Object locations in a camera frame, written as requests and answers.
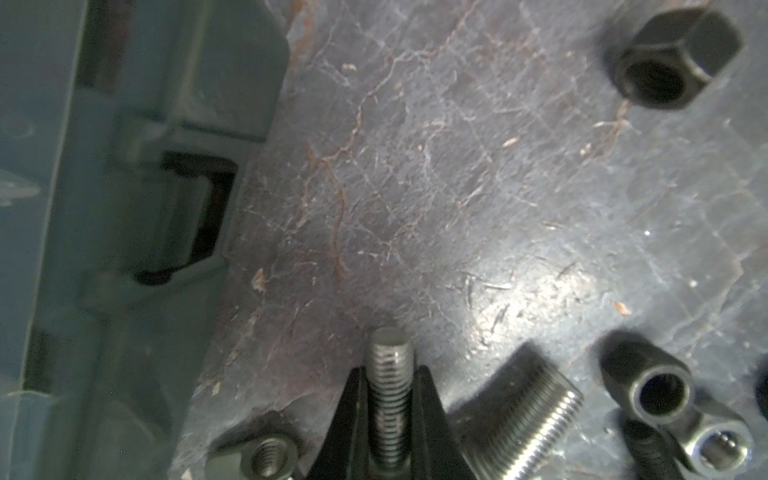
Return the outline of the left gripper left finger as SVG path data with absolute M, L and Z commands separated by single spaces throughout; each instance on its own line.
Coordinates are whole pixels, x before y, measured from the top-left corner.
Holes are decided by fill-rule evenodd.
M 366 369 L 353 368 L 308 480 L 363 480 L 368 474 L 368 385 Z

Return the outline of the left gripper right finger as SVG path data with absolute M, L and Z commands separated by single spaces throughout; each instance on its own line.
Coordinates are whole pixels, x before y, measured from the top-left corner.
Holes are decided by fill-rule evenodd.
M 411 475 L 416 480 L 475 480 L 455 441 L 430 369 L 419 366 L 411 397 Z

